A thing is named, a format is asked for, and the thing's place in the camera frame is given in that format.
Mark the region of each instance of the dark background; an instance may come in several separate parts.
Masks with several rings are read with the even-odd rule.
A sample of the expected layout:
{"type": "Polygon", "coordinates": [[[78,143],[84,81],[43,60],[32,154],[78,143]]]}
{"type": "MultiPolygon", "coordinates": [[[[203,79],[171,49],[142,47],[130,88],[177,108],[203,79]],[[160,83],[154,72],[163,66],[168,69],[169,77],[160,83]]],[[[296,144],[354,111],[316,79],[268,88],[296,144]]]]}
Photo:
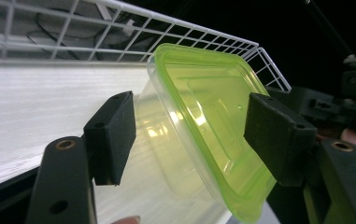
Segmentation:
{"type": "MultiPolygon", "coordinates": [[[[340,95],[347,53],[319,26],[304,0],[126,0],[125,2],[258,42],[291,85],[340,95]]],[[[315,2],[356,56],[356,1],[315,2]]]]}

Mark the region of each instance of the container lid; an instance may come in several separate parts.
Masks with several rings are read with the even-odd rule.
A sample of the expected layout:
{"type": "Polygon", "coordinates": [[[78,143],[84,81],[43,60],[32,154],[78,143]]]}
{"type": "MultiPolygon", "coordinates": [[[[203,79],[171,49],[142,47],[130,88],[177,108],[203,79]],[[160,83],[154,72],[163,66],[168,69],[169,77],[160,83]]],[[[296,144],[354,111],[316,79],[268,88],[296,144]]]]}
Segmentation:
{"type": "Polygon", "coordinates": [[[193,142],[185,149],[206,186],[235,217],[256,221],[276,183],[243,137],[249,94],[268,95],[261,81],[237,55],[172,44],[154,51],[148,70],[177,133],[193,142]]]}

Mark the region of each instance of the wire shelf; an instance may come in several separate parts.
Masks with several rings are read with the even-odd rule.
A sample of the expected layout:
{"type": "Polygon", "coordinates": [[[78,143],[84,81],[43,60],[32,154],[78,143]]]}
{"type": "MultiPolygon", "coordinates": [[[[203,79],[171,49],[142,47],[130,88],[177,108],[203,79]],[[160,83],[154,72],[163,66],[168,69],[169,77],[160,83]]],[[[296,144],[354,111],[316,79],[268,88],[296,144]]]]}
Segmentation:
{"type": "Polygon", "coordinates": [[[0,0],[0,59],[146,63],[162,43],[237,54],[291,87],[259,44],[115,0],[0,0]]]}

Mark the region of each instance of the white surface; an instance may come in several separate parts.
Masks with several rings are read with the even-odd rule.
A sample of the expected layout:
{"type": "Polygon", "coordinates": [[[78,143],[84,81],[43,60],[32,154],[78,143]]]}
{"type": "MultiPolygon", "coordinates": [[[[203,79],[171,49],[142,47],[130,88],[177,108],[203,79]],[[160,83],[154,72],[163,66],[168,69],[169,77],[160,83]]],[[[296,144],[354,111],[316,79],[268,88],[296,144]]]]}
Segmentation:
{"type": "MultiPolygon", "coordinates": [[[[108,97],[137,96],[147,81],[144,64],[0,63],[0,183],[38,166],[50,141],[81,136],[108,97]]],[[[95,187],[99,223],[226,223],[231,214],[215,201],[172,193],[144,136],[138,127],[121,185],[95,187]]]]}

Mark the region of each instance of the translucent container body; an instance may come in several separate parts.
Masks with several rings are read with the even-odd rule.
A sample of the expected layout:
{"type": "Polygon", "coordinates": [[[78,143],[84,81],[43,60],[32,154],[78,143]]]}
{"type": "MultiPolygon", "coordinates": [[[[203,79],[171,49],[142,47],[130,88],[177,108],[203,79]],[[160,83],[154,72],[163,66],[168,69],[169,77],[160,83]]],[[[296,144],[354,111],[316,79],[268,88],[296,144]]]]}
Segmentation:
{"type": "Polygon", "coordinates": [[[267,94],[239,56],[162,44],[135,106],[171,190],[204,190],[243,222],[255,222],[276,181],[243,137],[249,93],[267,94]]]}

